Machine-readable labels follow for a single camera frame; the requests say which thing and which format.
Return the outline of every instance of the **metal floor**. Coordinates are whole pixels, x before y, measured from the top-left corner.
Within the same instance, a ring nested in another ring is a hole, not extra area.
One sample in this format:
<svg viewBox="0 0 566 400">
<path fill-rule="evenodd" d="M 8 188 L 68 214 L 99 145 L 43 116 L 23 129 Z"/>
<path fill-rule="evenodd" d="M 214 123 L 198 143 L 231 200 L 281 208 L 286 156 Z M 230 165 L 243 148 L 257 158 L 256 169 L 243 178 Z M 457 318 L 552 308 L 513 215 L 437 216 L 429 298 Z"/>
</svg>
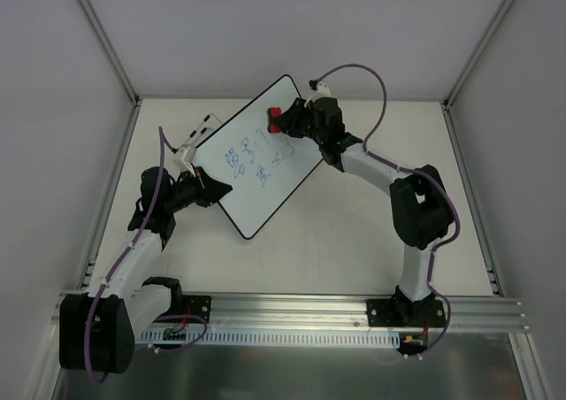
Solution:
<svg viewBox="0 0 566 400">
<path fill-rule="evenodd" d="M 171 356 L 136 353 L 102 387 L 84 372 L 67 375 L 67 400 L 524 398 L 501 334 L 448 334 L 421 362 L 394 350 L 197 345 Z M 53 398 L 63 400 L 59 379 Z"/>
</svg>

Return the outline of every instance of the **black mounting bracket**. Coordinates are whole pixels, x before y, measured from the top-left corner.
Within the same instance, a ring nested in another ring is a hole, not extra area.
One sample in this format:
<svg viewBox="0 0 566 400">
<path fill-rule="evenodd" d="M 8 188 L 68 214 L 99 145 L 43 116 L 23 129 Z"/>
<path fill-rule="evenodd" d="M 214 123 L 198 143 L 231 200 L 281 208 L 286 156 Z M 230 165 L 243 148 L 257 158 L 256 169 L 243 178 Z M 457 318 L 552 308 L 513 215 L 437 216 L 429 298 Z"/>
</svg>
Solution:
<svg viewBox="0 0 566 400">
<path fill-rule="evenodd" d="M 388 299 L 369 299 L 365 302 L 370 327 L 444 327 L 444 304 L 434 294 L 411 302 L 399 290 Z"/>
<path fill-rule="evenodd" d="M 181 310 L 183 311 L 181 314 L 185 314 L 187 309 L 190 310 L 189 314 L 194 314 L 200 318 L 203 318 L 206 323 L 210 323 L 210 310 L 212 306 L 212 297 L 211 296 L 186 296 L 183 295 L 181 301 Z M 160 320 L 161 322 L 171 322 L 171 323 L 179 323 L 182 319 L 164 319 Z M 201 322 L 196 319 L 189 319 L 188 324 L 196 323 L 200 324 Z"/>
</svg>

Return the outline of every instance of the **white table surface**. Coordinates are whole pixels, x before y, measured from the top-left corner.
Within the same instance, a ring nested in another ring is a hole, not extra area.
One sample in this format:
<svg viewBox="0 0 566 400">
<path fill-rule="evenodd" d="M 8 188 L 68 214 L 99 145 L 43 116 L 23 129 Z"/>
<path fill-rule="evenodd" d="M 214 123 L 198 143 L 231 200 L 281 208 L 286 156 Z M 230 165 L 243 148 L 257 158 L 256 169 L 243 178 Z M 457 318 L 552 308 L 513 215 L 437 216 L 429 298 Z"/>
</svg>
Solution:
<svg viewBox="0 0 566 400">
<path fill-rule="evenodd" d="M 127 152 L 94 277 L 115 259 L 140 196 L 140 174 L 158 165 L 157 127 L 173 145 L 202 118 L 223 121 L 246 100 L 146 99 Z M 348 131 L 363 137 L 381 102 L 339 101 Z M 390 103 L 370 149 L 400 164 L 436 166 L 462 220 L 459 239 L 440 249 L 433 284 L 451 296 L 492 290 L 440 105 Z M 166 167 L 178 171 L 167 152 Z M 179 212 L 172 239 L 148 276 L 180 279 L 184 290 L 296 294 L 391 294 L 402 271 L 403 247 L 386 194 L 322 163 L 251 241 L 241 239 L 214 205 Z"/>
</svg>

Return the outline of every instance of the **white wall panel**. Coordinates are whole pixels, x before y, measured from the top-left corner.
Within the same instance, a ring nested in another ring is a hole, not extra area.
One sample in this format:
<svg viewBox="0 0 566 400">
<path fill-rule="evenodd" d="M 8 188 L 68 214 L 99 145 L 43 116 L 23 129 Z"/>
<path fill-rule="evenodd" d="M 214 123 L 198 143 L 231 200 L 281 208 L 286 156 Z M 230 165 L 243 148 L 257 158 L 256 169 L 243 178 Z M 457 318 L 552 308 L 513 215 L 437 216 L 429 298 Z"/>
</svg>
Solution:
<svg viewBox="0 0 566 400">
<path fill-rule="evenodd" d="M 556 398 L 566 380 L 566 2 L 518 0 L 454 118 L 507 294 Z"/>
<path fill-rule="evenodd" d="M 0 0 L 0 68 L 0 387 L 20 399 L 129 103 L 74 0 Z"/>
<path fill-rule="evenodd" d="M 373 65 L 393 98 L 444 98 L 501 0 L 92 0 L 142 94 L 250 97 L 282 73 L 301 83 Z M 367 76 L 341 96 L 378 94 Z"/>
</svg>

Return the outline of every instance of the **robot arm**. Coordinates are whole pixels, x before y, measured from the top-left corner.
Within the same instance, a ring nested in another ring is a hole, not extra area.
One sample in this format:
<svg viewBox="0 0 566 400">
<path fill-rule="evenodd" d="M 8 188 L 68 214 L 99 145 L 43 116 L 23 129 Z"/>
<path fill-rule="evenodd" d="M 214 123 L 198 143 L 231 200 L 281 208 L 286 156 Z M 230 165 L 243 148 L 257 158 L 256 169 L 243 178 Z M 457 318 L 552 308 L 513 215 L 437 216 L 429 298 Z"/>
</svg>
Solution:
<svg viewBox="0 0 566 400">
<path fill-rule="evenodd" d="M 94 371 L 123 373 L 134 355 L 135 339 L 151 322 L 164 313 L 183 314 L 179 281 L 161 277 L 145 280 L 145 275 L 172 236 L 175 212 L 193 203 L 208 207 L 232 190 L 231 186 L 213 180 L 201 167 L 185 170 L 177 181 L 163 170 L 153 212 L 133 245 L 156 190 L 159 168 L 141 174 L 141 198 L 119 250 L 120 256 L 128 251 L 122 264 L 112 272 L 110 281 L 100 277 L 92 281 L 84 294 L 69 295 L 61 303 L 59 362 L 62 367 L 85 369 L 86 321 L 102 285 L 105 289 L 90 331 L 90 361 Z M 109 274 L 116 263 L 118 260 L 112 260 L 103 275 Z"/>
<path fill-rule="evenodd" d="M 434 294 L 428 286 L 428 271 L 433 247 L 447 234 L 454 222 L 442 194 L 419 174 L 402 173 L 400 168 L 366 154 L 362 140 L 346 132 L 338 101 L 330 96 L 323 82 L 308 100 L 295 99 L 285 112 L 268 110 L 268 131 L 291 137 L 309 137 L 319 147 L 323 160 L 344 173 L 368 181 L 391 198 L 395 232 L 404 242 L 402 277 L 388 307 L 380 313 L 390 326 L 412 326 L 424 322 L 431 310 Z M 438 171 L 431 165 L 417 169 L 440 185 Z"/>
</svg>

